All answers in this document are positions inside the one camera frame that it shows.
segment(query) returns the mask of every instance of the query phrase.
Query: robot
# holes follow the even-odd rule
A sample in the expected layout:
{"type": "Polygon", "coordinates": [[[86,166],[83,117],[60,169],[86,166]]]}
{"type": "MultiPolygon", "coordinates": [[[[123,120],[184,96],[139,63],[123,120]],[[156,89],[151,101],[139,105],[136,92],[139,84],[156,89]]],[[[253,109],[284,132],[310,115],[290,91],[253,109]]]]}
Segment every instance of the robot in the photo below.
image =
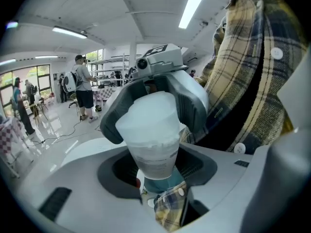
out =
{"type": "MultiPolygon", "coordinates": [[[[302,61],[285,89],[299,89],[302,82],[294,79],[297,73],[310,74],[306,62],[302,61]]],[[[193,132],[200,130],[207,118],[208,97],[184,71],[180,48],[167,44],[149,50],[136,67],[131,81],[113,93],[104,107],[100,128],[108,140],[123,141],[115,123],[150,87],[172,93],[179,120],[193,132]]],[[[280,91],[284,104],[288,104],[287,93],[280,91]]],[[[292,122],[298,130],[259,147],[254,155],[181,143],[175,165],[189,189],[178,232],[268,229],[302,191],[311,173],[310,122],[292,122]],[[189,221],[190,214],[196,215],[195,220],[189,221]]],[[[77,159],[38,187],[30,201],[40,213],[26,211],[43,229],[54,232],[166,232],[144,211],[136,188],[137,172],[126,146],[77,159]]]]}

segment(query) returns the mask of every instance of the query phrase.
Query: white button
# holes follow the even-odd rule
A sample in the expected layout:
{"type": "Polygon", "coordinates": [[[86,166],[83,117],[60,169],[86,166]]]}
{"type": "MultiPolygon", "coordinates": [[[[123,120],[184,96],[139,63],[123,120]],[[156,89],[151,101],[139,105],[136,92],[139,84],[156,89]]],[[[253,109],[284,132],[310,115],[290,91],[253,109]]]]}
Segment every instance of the white button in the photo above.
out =
{"type": "Polygon", "coordinates": [[[147,201],[148,205],[151,207],[151,208],[154,208],[155,207],[155,199],[149,199],[147,201]]]}
{"type": "Polygon", "coordinates": [[[185,194],[185,192],[184,192],[184,190],[182,188],[178,189],[178,193],[179,193],[180,196],[184,196],[184,194],[185,194]]]}
{"type": "Polygon", "coordinates": [[[283,58],[283,51],[279,48],[272,48],[271,56],[276,60],[280,60],[283,58]]]}
{"type": "Polygon", "coordinates": [[[246,146],[242,142],[239,142],[237,145],[234,146],[235,153],[245,153],[245,151],[246,146]]]}

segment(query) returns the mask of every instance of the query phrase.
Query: plaid shirt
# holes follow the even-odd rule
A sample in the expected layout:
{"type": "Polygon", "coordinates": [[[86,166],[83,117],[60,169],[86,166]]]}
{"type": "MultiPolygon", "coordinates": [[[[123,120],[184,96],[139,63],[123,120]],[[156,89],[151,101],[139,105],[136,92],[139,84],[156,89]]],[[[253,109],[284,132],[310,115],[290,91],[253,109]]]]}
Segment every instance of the plaid shirt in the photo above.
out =
{"type": "MultiPolygon", "coordinates": [[[[296,16],[284,0],[230,0],[226,18],[217,28],[213,43],[214,55],[199,80],[209,95],[207,122],[195,135],[186,129],[182,141],[198,142],[228,115],[247,90],[264,48],[256,99],[242,130],[227,151],[232,151],[238,142],[243,142],[246,149],[271,143],[287,123],[276,93],[307,50],[296,16]],[[273,58],[273,48],[281,49],[282,58],[273,58]]],[[[185,203],[178,187],[155,203],[157,221],[170,232],[180,227],[185,203]]]]}

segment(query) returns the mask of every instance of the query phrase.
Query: sneaker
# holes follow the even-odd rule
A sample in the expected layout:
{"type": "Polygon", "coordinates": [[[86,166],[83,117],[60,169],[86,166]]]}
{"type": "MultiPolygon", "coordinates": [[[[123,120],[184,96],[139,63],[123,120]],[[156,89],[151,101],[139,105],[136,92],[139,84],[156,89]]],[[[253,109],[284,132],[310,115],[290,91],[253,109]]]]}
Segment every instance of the sneaker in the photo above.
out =
{"type": "Polygon", "coordinates": [[[85,119],[87,119],[88,115],[84,115],[84,116],[80,116],[80,120],[84,121],[85,119]]]}
{"type": "Polygon", "coordinates": [[[91,123],[91,122],[94,122],[98,119],[98,116],[93,116],[92,118],[89,118],[88,119],[88,122],[91,123]]]}

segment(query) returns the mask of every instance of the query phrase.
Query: ceiling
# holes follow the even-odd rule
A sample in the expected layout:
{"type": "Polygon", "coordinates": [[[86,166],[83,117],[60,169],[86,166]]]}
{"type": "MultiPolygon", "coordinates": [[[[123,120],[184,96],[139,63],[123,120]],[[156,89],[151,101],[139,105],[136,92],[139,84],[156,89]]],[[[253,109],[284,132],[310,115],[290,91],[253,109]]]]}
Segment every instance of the ceiling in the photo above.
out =
{"type": "Polygon", "coordinates": [[[184,58],[212,53],[212,35],[229,0],[202,0],[188,27],[178,27],[187,0],[26,0],[0,45],[0,59],[42,52],[72,58],[79,53],[137,43],[174,43],[189,48],[184,58]],[[87,39],[52,31],[54,26],[87,39]]]}

